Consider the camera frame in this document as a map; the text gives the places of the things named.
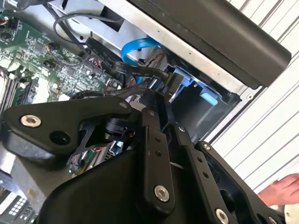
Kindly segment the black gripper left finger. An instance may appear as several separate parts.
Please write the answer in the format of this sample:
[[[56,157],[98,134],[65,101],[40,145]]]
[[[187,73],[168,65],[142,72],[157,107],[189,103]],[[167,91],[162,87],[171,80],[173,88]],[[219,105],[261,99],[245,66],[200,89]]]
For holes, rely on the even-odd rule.
[[[137,110],[121,97],[99,97],[9,108],[1,118],[1,140],[9,152],[48,170],[66,165],[76,152],[112,141],[132,150],[168,152],[163,95],[147,90]]]

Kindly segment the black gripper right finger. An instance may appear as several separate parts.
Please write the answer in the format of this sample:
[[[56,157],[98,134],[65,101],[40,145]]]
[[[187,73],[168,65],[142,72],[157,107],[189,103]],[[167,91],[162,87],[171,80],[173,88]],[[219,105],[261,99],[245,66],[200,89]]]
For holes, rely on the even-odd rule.
[[[205,141],[193,144],[188,132],[169,125],[171,160],[183,167],[187,178],[185,199],[204,224],[280,224],[278,214],[268,208],[253,190]]]

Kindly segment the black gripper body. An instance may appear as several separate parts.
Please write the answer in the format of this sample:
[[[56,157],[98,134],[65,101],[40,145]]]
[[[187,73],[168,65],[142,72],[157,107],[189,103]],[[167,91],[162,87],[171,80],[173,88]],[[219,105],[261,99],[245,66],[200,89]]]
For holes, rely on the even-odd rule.
[[[57,187],[41,224],[216,224],[192,176],[161,150],[129,150]]]

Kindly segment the person's bare hand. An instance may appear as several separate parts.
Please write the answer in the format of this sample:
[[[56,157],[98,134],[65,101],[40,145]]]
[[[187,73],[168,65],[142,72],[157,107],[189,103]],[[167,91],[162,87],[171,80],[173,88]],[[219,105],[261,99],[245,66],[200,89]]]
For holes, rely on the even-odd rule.
[[[299,174],[290,174],[271,183],[257,196],[268,206],[299,203]]]

